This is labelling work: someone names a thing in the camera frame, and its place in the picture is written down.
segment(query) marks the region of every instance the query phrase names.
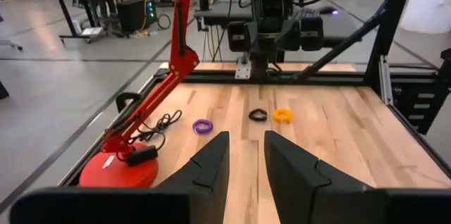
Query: orange ring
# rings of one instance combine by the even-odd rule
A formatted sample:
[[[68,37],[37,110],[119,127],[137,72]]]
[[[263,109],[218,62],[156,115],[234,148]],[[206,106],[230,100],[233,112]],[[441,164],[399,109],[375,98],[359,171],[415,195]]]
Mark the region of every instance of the orange ring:
[[[278,122],[291,122],[293,119],[293,113],[286,108],[278,108],[273,113],[274,120]]]

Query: white label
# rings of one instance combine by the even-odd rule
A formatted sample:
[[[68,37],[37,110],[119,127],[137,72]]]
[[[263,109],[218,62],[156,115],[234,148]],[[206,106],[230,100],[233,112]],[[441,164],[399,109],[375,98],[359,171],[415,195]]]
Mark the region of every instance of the white label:
[[[110,164],[113,162],[113,160],[114,160],[114,156],[108,157],[108,160],[105,161],[105,164],[102,168],[108,168],[108,166],[110,166]]]

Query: purple ring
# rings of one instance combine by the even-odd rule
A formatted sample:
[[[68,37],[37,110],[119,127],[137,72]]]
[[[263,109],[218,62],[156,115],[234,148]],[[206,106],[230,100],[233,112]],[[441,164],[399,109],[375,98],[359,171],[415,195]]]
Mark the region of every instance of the purple ring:
[[[206,125],[206,128],[200,128],[200,125]],[[207,119],[198,119],[192,124],[192,129],[199,134],[209,133],[213,130],[213,123]]]

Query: metal frame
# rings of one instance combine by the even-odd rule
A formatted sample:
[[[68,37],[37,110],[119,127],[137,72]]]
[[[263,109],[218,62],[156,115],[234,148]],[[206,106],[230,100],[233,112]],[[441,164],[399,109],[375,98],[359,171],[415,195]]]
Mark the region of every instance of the metal frame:
[[[184,83],[207,83],[207,84],[259,84],[259,85],[346,85],[346,86],[369,86],[377,95],[383,100],[385,105],[393,112],[395,117],[403,124],[409,131],[411,136],[423,147],[426,153],[435,161],[438,167],[451,179],[451,167],[432,149],[428,142],[419,134],[420,130],[416,130],[412,124],[405,118],[406,114],[395,106],[396,98],[392,93],[396,93],[397,89],[400,91],[411,90],[422,93],[439,90],[445,94],[439,94],[441,98],[439,101],[444,101],[447,95],[448,88],[451,87],[451,82],[444,80],[447,75],[441,75],[440,72],[449,71],[444,67],[450,67],[451,63],[445,61],[440,72],[437,73],[390,73],[387,63],[387,55],[390,46],[395,36],[397,24],[399,23],[402,9],[404,8],[406,0],[386,0],[376,15],[369,19],[366,24],[358,29],[353,35],[349,36],[345,41],[337,45],[332,51],[327,53],[323,58],[307,67],[301,72],[285,71],[281,73],[269,73],[267,77],[250,78],[249,80],[235,79],[234,70],[196,70],[184,79]],[[364,73],[358,72],[319,72],[323,66],[331,62],[334,58],[340,55],[344,50],[349,48],[355,42],[358,42],[365,34],[379,25],[378,34],[374,42],[373,50],[369,59],[368,68]],[[151,90],[162,82],[169,70],[160,69],[151,78],[138,94],[147,96]],[[430,100],[434,106],[435,102],[438,105],[431,107],[431,111],[427,114],[432,117],[428,123],[435,118],[436,113],[440,110],[441,103]],[[113,121],[112,126],[126,119],[130,112],[133,112],[140,100],[137,99],[128,104],[125,108],[119,107],[120,113]],[[61,181],[60,186],[75,186],[78,183],[78,178],[81,170],[85,164],[99,152],[103,135],[97,139],[93,147],[80,159],[77,165],[69,172],[69,174]]]

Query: rubber band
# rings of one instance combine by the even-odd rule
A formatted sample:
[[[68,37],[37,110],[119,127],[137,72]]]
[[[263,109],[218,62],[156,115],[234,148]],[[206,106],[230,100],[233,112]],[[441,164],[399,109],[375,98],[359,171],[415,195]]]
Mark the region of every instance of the rubber band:
[[[253,121],[266,121],[268,113],[261,108],[256,108],[249,113],[249,118]]]
[[[192,129],[198,134],[206,134],[213,130],[213,123],[207,119],[198,119],[192,124]]]
[[[273,113],[274,120],[278,122],[291,122],[293,119],[293,113],[286,108],[278,108]]]

